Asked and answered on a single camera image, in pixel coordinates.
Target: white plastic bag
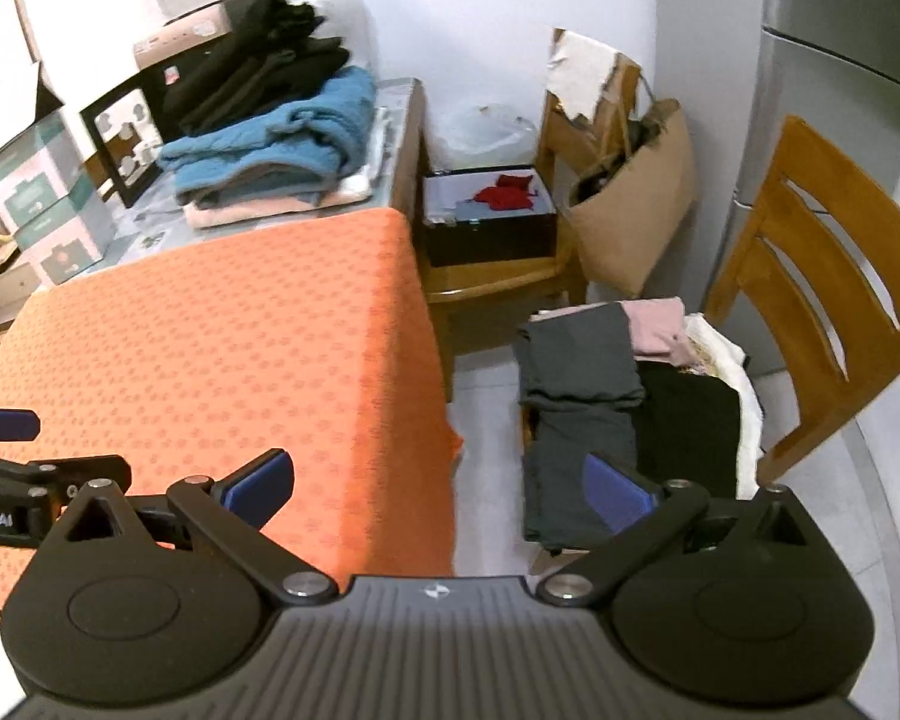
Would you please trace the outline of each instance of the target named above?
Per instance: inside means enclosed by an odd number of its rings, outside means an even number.
[[[370,15],[364,0],[289,0],[309,2],[324,18],[314,37],[343,38],[350,52],[350,64],[373,73],[376,46],[370,26]]]
[[[536,127],[506,105],[471,105],[450,114],[439,132],[427,132],[436,172],[468,167],[529,165],[536,153]]]

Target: robotic arm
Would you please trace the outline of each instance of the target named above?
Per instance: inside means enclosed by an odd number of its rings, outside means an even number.
[[[615,535],[535,592],[341,592],[259,533],[293,492],[283,450],[157,496],[125,496],[116,457],[0,461],[0,543],[39,544],[2,611],[28,695],[8,718],[863,717],[874,623],[789,490],[712,500],[597,458],[583,482]]]

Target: ribbed gray panel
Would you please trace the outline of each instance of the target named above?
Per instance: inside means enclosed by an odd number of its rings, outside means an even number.
[[[595,616],[540,604],[519,579],[435,583],[362,577],[336,603],[284,613],[250,661],[197,695],[118,712],[38,698],[10,717],[861,720],[863,715],[837,700],[760,714],[674,696],[610,647]]]

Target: orange tablecloth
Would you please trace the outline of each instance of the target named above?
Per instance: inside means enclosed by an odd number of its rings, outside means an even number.
[[[285,447],[295,493],[267,536],[341,586],[451,571],[455,437],[394,210],[189,245],[34,295],[0,347],[0,406],[43,422],[0,457],[121,454],[132,493]],[[0,605],[31,554],[0,547]]]

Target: brown paper bag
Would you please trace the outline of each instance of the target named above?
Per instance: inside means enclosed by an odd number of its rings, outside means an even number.
[[[657,100],[648,118],[660,123],[658,137],[641,146],[597,194],[567,209],[587,278],[629,296],[640,295],[697,196],[690,133],[679,103]],[[617,159],[605,158],[581,180]]]

